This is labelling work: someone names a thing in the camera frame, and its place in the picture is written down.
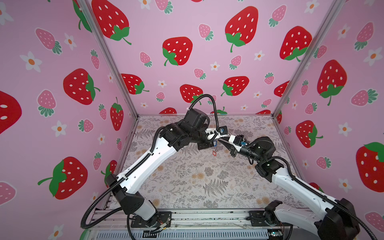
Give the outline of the grey keyring loop yellow tag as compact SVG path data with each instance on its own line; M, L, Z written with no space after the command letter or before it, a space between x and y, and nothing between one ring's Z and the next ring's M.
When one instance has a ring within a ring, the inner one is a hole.
M216 151L216 152L218 151L218 144L219 144L218 139L219 139L219 137L216 137L215 140L213 141L214 151Z

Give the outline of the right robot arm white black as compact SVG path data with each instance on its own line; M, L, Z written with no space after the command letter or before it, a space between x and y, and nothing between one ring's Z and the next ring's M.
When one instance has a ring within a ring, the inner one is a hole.
M274 156L274 143L260 137L247 144L242 136L219 139L232 156L241 155L255 163L258 174L288 191L310 211L291 208L275 201L266 208L269 222L288 223L322 240L353 240L360 233L354 206L346 199L337 200L293 175L287 160Z

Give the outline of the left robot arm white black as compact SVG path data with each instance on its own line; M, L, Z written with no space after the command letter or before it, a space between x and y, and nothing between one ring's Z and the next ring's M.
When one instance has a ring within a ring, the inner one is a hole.
M157 209L139 193L142 184L166 159L190 143L196 143L200 149L212 147L221 134L217 117L215 123L216 127L211 129L210 118L204 112L189 109L180 121L158 128L151 148L129 168L106 178L126 215L135 214L145 221L156 219Z

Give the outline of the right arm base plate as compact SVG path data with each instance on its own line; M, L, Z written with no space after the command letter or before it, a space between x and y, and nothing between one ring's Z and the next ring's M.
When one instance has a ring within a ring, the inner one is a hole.
M277 219L274 213L262 210L249 211L246 217L253 227L290 227L291 224L283 223Z

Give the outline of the aluminium frame rail front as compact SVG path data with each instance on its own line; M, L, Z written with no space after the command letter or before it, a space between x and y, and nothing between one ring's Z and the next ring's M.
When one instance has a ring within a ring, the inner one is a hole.
M160 223L117 212L86 230L83 240L317 240L309 209L283 208L284 221L267 222L262 209L160 210Z

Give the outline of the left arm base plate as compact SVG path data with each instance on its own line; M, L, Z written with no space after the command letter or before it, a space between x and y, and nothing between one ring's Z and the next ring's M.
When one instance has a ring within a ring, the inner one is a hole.
M131 219L130 227L132 228L167 228L171 226L172 212L160 211L155 213L149 220L144 220L136 215Z

